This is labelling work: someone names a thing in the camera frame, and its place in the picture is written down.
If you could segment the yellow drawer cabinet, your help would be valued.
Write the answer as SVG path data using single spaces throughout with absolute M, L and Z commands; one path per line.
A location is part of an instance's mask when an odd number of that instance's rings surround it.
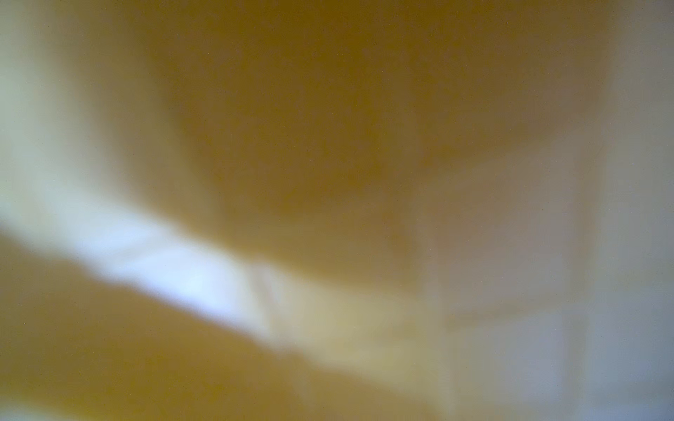
M 670 420 L 670 1 L 4 1 L 4 420 Z

